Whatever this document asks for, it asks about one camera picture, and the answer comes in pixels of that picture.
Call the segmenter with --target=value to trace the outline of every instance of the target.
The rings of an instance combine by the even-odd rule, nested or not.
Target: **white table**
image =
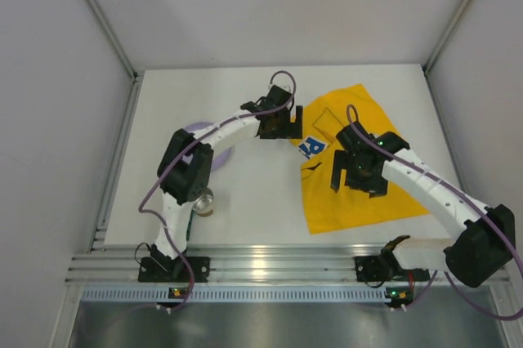
[[[150,70],[145,72],[106,245],[152,242],[159,223],[137,211],[175,130],[198,121],[216,122],[241,104],[267,93],[269,77],[282,68]],[[420,157],[457,184],[436,111],[419,65],[285,67],[297,80],[296,103],[306,106],[333,89],[363,83]],[[276,82],[289,85],[285,76]],[[214,172],[209,187],[215,212],[196,217],[194,244],[385,243],[400,234],[448,236],[433,216],[310,235],[302,210],[303,156],[288,141],[245,141]],[[159,190],[149,206],[162,211]]]

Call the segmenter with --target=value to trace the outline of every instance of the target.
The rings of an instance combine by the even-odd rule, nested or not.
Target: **blue and white label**
[[[325,146],[327,146],[327,144],[323,141],[320,141],[313,136],[308,136],[297,147],[306,158],[311,158],[311,156],[316,156],[321,153],[325,149]]]

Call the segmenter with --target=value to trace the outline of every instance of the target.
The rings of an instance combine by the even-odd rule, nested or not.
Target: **gray floor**
[[[492,306],[488,289],[471,297]],[[69,348],[504,347],[501,325],[433,288],[407,313],[354,304],[193,304],[154,307],[84,303]],[[111,320],[118,319],[107,327]]]

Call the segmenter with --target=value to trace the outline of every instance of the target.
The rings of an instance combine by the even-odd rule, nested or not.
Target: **folded cloth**
[[[342,149],[336,135],[349,124],[346,107],[353,104],[368,133],[399,134],[382,108],[361,84],[331,91],[318,97],[303,110],[302,140],[291,140],[308,158],[302,164],[303,210],[311,234],[382,223],[429,212],[397,185],[389,182],[387,195],[351,190],[342,173],[340,190],[330,188],[334,152]]]

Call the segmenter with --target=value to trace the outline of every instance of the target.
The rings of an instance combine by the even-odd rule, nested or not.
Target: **printed graphic on cloth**
[[[334,152],[342,149],[337,133],[349,124],[346,106],[358,109],[361,124],[369,133],[398,133],[382,108],[370,97],[363,85],[331,91],[303,110],[302,140],[291,140],[308,160],[302,164],[303,210],[311,234],[361,225],[377,224],[429,212],[405,191],[389,182],[384,197],[369,195],[342,186],[335,193],[330,188]],[[345,173],[341,183],[345,182]]]

